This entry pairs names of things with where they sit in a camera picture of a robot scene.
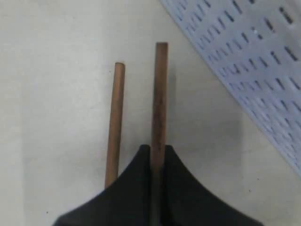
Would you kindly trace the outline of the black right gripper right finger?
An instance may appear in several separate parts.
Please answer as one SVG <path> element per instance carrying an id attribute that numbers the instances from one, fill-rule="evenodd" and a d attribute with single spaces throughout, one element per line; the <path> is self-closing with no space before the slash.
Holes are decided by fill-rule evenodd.
<path id="1" fill-rule="evenodd" d="M 171 145 L 165 147 L 162 225 L 261 226 L 211 193 L 190 173 Z"/>

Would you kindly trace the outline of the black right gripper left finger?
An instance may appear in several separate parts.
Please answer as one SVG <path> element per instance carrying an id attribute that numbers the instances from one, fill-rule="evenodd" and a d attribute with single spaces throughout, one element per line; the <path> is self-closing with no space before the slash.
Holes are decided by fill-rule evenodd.
<path id="1" fill-rule="evenodd" d="M 104 191 L 61 215 L 55 226 L 147 226 L 150 146 L 141 145 L 122 174 Z"/>

